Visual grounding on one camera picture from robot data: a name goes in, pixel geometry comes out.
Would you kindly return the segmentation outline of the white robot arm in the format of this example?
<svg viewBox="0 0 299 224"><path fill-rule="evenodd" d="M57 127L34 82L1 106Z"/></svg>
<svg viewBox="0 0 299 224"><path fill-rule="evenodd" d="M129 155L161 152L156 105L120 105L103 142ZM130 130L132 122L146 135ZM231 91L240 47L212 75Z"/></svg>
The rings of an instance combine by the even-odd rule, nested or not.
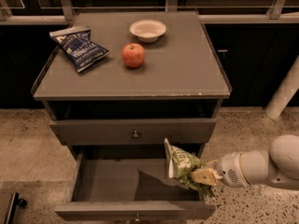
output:
<svg viewBox="0 0 299 224"><path fill-rule="evenodd" d="M268 149L235 152L191 172L196 183L231 188L264 184L278 189L299 188L299 136L284 134Z"/></svg>

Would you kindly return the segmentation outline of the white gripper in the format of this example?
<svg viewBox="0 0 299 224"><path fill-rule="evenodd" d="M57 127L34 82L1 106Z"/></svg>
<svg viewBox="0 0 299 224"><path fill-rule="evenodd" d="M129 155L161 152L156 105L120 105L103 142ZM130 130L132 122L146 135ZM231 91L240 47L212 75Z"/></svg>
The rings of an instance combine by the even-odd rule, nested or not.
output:
<svg viewBox="0 0 299 224"><path fill-rule="evenodd" d="M235 152L224 155L219 160L209 161L205 164L206 169L191 172L192 180L209 186L216 186L221 180L231 188L246 188L249 183L242 173L240 158L241 152Z"/></svg>

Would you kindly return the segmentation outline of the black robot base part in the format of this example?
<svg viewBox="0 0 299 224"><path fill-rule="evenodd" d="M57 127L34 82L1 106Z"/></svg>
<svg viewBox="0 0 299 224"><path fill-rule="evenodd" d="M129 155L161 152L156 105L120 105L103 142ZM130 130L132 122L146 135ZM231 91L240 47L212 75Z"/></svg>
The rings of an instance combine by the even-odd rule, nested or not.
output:
<svg viewBox="0 0 299 224"><path fill-rule="evenodd" d="M10 195L5 219L3 224L12 224L13 218L17 207L25 208L27 201L20 197L18 192L14 192Z"/></svg>

